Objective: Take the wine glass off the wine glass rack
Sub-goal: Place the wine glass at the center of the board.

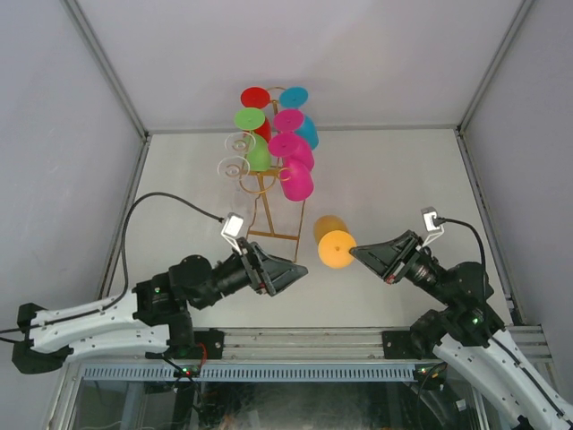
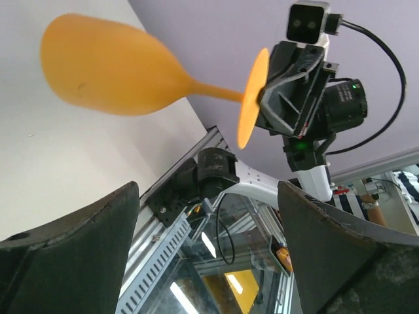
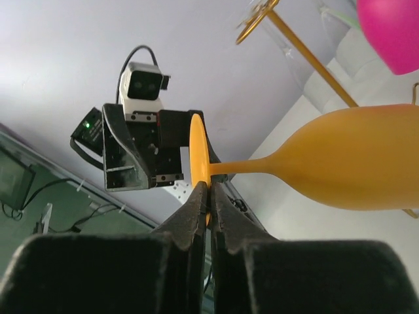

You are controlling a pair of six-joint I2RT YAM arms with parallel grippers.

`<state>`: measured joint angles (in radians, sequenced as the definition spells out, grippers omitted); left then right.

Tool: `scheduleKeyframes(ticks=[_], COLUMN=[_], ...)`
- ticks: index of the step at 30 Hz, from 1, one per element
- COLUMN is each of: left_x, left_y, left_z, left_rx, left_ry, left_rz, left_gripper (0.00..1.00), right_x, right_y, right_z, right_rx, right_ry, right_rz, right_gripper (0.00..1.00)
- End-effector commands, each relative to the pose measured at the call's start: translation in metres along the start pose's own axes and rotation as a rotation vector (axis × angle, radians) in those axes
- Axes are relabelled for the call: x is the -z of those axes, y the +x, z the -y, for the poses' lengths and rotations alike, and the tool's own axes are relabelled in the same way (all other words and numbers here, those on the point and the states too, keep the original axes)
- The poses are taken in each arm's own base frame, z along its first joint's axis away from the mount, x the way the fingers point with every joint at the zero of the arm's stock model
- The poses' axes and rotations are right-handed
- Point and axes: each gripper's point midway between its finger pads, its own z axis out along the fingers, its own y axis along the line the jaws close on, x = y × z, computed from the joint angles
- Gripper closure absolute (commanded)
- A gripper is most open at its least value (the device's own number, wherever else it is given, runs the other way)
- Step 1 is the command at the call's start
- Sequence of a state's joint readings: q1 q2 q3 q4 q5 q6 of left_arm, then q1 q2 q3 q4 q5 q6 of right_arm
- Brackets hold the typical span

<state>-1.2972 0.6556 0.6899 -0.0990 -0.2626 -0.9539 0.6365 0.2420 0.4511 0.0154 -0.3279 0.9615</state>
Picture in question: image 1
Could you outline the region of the orange plastic wine glass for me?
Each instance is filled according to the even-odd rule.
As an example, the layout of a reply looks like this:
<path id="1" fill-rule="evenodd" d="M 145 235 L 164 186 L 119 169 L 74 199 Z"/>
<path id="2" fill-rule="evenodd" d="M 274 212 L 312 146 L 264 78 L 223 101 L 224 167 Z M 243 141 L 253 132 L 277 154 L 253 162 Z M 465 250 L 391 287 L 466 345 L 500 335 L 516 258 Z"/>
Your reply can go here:
<path id="1" fill-rule="evenodd" d="M 356 246 L 344 220 L 335 215 L 324 215 L 313 225 L 313 236 L 321 262 L 331 269 L 346 268 L 354 261 L 350 253 Z"/>

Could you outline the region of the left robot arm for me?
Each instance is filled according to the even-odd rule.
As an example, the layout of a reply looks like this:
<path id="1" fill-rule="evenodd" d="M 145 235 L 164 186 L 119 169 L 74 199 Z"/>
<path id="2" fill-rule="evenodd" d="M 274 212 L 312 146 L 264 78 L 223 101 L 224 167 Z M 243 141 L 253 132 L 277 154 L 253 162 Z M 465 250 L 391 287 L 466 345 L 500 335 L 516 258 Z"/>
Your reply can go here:
<path id="1" fill-rule="evenodd" d="M 192 310 L 243 288 L 274 297 L 308 273 L 244 238 L 238 244 L 239 250 L 216 265 L 190 255 L 124 293 L 86 305 L 57 311 L 21 305 L 17 324 L 24 337 L 13 344 L 13 364 L 22 374 L 44 374 L 87 357 L 202 357 Z"/>

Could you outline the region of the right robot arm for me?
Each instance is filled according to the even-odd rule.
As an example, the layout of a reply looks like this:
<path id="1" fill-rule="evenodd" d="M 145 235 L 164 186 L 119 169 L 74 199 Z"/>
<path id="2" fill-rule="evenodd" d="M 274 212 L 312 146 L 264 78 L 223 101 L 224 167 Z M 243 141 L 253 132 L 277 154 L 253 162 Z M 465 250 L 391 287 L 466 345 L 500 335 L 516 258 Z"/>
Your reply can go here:
<path id="1" fill-rule="evenodd" d="M 417 355 L 436 356 L 454 368 L 514 429 L 572 427 L 571 404 L 543 379 L 488 305 L 492 288 L 480 263 L 445 269 L 411 230 L 350 253 L 386 283 L 408 280 L 444 304 L 411 325 Z"/>

